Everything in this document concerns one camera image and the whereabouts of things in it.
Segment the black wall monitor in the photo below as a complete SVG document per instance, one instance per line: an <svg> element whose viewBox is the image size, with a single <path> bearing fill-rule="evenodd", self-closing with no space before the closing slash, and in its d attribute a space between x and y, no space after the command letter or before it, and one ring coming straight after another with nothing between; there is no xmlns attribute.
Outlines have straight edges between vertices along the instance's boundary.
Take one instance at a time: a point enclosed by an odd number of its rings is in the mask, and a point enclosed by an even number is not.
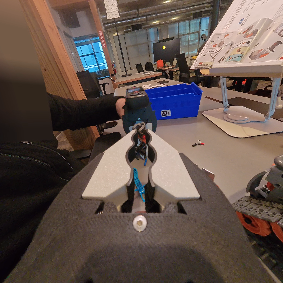
<svg viewBox="0 0 283 283"><path fill-rule="evenodd" d="M169 62L176 58L176 55L181 54L181 39L176 38L169 41L153 43L153 58L154 62L163 60Z"/></svg>

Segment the dark desk mat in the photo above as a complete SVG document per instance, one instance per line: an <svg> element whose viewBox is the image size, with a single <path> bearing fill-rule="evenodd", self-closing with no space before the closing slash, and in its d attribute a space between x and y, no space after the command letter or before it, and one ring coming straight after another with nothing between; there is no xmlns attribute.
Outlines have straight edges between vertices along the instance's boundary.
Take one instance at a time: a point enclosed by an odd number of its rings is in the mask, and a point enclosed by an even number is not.
<svg viewBox="0 0 283 283"><path fill-rule="evenodd" d="M222 104L222 101L219 101L217 99L211 98L211 97L205 97L210 100L219 102ZM235 97L235 98L230 98L228 99L229 106L243 106L246 108L249 108L251 110L254 110L256 112L259 112L261 114L267 114L269 104L263 103L263 102L258 102L258 101L253 101L250 99L246 99L243 97ZM272 116L274 119L282 119L283 118L283 109L278 109L275 110L274 115Z"/></svg>

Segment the black pole stand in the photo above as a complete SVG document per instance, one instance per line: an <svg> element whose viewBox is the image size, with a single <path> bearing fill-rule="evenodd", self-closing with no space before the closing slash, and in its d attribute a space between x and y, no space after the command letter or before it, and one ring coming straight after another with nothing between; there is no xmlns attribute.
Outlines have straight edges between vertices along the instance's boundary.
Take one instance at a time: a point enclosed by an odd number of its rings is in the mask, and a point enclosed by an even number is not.
<svg viewBox="0 0 283 283"><path fill-rule="evenodd" d="M117 28L117 25L116 25L115 18L114 18L114 24L115 24L115 29L116 29L116 33L117 33L118 43L119 43L119 47L120 47L120 51L121 51L123 66L124 66L124 69L125 69L125 74L122 75L122 77L132 76L131 73L127 73L127 69L126 69L126 65L125 65L125 60L124 60L124 56L123 56L123 51L122 51L122 46L121 46L121 41L120 41L120 38L119 38L119 33L118 33L118 28Z"/></svg>

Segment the white book stand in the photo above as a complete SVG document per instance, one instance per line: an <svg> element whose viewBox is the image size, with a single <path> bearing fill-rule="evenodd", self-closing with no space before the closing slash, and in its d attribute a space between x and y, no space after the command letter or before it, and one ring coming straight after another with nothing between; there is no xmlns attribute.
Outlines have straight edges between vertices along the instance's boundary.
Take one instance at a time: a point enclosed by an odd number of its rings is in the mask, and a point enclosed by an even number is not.
<svg viewBox="0 0 283 283"><path fill-rule="evenodd" d="M282 123L273 119L276 109L282 108L278 91L283 72L282 60L214 65L201 70L204 76L220 76L223 108L204 111L202 114L226 134L236 138L260 136L283 131ZM267 114L260 114L243 106L229 106L226 77L260 77L272 80L272 92Z"/></svg>

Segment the wooden top table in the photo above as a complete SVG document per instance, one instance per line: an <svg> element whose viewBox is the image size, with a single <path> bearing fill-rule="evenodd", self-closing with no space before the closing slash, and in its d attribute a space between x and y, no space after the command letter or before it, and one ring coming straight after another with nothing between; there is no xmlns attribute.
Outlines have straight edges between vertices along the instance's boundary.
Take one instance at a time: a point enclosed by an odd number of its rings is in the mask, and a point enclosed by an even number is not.
<svg viewBox="0 0 283 283"><path fill-rule="evenodd" d="M151 72L149 74L142 74L142 73L137 73L137 74L132 74L130 76L126 76L126 77L119 77L115 79L114 82L114 90L116 88L118 88L119 85L121 84L126 84L126 83L130 83L130 82L135 82L138 81L140 82L141 80L146 80L149 78L154 78L154 77L158 77L161 76L162 73L161 72Z"/></svg>

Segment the person's left hand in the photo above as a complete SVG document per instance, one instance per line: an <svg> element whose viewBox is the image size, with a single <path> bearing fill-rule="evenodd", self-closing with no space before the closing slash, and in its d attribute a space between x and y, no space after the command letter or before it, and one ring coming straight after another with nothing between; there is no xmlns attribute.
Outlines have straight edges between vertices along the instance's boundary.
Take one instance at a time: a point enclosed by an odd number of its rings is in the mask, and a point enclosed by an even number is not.
<svg viewBox="0 0 283 283"><path fill-rule="evenodd" d="M118 114L118 116L122 119L122 117L125 114L125 97L121 97L119 98L116 103L115 103L115 107L116 107L116 112Z"/></svg>

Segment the blue storage bin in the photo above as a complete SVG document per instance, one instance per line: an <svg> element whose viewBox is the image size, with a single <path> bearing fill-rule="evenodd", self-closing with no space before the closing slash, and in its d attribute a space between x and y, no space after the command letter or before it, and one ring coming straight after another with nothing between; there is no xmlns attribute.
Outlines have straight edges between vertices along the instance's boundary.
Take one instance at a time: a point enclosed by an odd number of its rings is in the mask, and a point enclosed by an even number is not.
<svg viewBox="0 0 283 283"><path fill-rule="evenodd" d="M145 90L157 120L197 117L203 90L195 83Z"/></svg>

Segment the wooden post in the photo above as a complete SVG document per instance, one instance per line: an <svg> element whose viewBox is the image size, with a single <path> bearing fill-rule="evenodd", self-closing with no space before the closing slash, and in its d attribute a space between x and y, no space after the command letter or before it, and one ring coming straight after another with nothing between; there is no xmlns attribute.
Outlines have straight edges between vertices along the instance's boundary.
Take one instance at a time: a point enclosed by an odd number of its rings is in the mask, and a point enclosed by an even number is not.
<svg viewBox="0 0 283 283"><path fill-rule="evenodd" d="M46 1L19 2L38 55L47 92L73 100L86 99Z"/></svg>

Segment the grey orange toy arm assembly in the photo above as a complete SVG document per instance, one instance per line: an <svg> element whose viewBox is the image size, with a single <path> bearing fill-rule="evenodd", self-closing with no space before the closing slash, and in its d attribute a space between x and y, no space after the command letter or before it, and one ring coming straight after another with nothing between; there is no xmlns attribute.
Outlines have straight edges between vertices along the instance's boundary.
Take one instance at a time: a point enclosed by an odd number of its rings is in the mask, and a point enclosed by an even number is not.
<svg viewBox="0 0 283 283"><path fill-rule="evenodd" d="M134 129L136 129L138 133L138 142L135 147L136 159L138 159L138 156L144 159L144 166L146 166L148 160L148 146L146 143L146 124L144 122L135 124L133 126L133 130Z"/></svg>

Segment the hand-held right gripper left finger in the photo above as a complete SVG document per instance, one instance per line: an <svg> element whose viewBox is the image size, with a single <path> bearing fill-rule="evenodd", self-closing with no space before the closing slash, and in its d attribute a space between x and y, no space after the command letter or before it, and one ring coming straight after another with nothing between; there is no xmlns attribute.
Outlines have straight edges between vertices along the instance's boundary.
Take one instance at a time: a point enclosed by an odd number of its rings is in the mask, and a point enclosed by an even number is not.
<svg viewBox="0 0 283 283"><path fill-rule="evenodd" d="M113 203L120 212L132 212L135 145L136 130L123 138L119 132L97 138L89 161L99 163L82 194L84 200Z"/></svg>

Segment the tracked toy robot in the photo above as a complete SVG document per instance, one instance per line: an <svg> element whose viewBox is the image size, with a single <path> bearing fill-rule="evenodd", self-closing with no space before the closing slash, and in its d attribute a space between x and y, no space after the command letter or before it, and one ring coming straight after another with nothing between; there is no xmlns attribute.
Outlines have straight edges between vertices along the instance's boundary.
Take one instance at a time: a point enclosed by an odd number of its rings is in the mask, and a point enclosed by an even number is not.
<svg viewBox="0 0 283 283"><path fill-rule="evenodd" d="M283 263L283 156L250 179L244 196L232 204L258 256L270 269Z"/></svg>

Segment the person's left forearm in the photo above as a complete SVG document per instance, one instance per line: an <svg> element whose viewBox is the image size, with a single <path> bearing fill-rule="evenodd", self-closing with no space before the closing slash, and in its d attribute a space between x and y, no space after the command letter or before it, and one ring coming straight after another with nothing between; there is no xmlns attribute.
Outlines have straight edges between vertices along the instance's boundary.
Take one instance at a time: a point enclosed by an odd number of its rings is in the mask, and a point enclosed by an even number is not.
<svg viewBox="0 0 283 283"><path fill-rule="evenodd" d="M53 131L82 129L119 120L116 102L123 97L72 100L47 93Z"/></svg>

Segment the hanging paper sheet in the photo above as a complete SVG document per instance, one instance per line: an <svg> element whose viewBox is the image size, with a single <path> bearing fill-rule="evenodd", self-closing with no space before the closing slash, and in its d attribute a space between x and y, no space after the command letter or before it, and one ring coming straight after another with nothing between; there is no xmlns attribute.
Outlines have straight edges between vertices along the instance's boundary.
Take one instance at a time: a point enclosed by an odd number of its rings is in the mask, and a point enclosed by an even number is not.
<svg viewBox="0 0 283 283"><path fill-rule="evenodd" d="M117 0L104 0L107 19L120 18L118 1Z"/></svg>

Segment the instruction booklet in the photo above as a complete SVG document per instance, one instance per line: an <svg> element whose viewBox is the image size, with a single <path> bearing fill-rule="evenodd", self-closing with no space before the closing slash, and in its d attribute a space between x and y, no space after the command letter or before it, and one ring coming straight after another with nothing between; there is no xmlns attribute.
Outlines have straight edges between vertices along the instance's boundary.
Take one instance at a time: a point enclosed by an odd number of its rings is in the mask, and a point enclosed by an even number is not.
<svg viewBox="0 0 283 283"><path fill-rule="evenodd" d="M283 1L233 1L191 69L210 74L282 72Z"/></svg>

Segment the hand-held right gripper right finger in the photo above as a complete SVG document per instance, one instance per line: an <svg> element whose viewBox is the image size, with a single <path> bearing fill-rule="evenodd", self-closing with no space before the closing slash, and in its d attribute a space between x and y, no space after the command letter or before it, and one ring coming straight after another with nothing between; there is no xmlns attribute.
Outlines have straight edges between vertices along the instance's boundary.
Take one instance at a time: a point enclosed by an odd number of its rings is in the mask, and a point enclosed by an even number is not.
<svg viewBox="0 0 283 283"><path fill-rule="evenodd" d="M145 186L146 212L160 212L168 203L199 200L200 194L179 152L156 135L146 131L151 165Z"/></svg>

